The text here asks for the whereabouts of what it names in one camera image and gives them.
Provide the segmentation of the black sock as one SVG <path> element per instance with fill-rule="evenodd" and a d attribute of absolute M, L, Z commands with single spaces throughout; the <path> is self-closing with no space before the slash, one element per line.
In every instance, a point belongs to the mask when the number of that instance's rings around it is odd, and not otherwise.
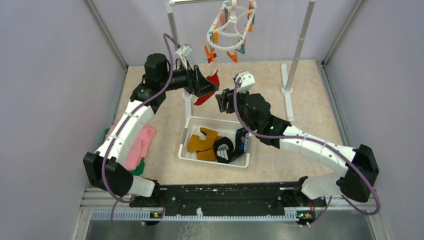
<path fill-rule="evenodd" d="M 213 144 L 213 152 L 218 163 L 230 164 L 247 153 L 249 132 L 245 128 L 235 131 L 234 141 L 222 137 Z"/>

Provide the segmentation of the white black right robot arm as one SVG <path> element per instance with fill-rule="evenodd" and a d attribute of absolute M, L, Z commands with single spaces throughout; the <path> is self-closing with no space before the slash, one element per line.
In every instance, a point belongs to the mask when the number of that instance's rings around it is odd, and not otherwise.
<path fill-rule="evenodd" d="M 332 170 L 327 175 L 301 177 L 293 192 L 297 205 L 307 206 L 312 200 L 329 196 L 360 203 L 377 197 L 374 184 L 380 170 L 369 146 L 343 146 L 309 134 L 271 114 L 271 105 L 259 93 L 235 93 L 227 88 L 215 98 L 220 112 L 235 113 L 261 143 L 298 153 Z"/>

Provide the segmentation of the mustard yellow sock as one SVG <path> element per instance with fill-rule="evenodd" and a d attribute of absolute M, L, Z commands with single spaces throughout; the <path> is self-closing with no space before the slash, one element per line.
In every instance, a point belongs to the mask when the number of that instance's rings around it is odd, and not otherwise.
<path fill-rule="evenodd" d="M 188 142 L 188 152 L 203 152 L 212 149 L 214 143 L 222 138 L 217 131 L 208 128 L 201 127 L 200 132 L 205 139 L 201 139 L 199 135 L 192 134 Z"/>
<path fill-rule="evenodd" d="M 215 162 L 217 160 L 213 148 L 204 151 L 197 151 L 196 157 L 201 161 Z"/>

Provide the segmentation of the white plastic clip hanger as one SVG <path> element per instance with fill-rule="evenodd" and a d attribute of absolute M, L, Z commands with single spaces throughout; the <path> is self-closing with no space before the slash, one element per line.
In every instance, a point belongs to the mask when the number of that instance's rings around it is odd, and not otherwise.
<path fill-rule="evenodd" d="M 257 2 L 250 0 L 248 6 L 236 0 L 225 0 L 211 27 L 206 33 L 209 46 L 215 50 L 245 53 L 247 35 L 253 31 Z"/>

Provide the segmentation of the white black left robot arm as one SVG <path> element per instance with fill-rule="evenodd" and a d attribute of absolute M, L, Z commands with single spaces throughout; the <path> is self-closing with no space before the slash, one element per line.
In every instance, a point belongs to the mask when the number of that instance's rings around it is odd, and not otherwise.
<path fill-rule="evenodd" d="M 132 145 L 147 122 L 166 99 L 166 92 L 185 89 L 196 97 L 213 94 L 219 87 L 202 75 L 198 65 L 179 65 L 162 53 L 146 58 L 142 82 L 133 90 L 126 112 L 112 133 L 95 152 L 87 152 L 83 165 L 89 183 L 107 191 L 112 198 L 124 202 L 125 196 L 141 197 L 149 207 L 160 202 L 158 183 L 134 176 L 125 169 Z"/>

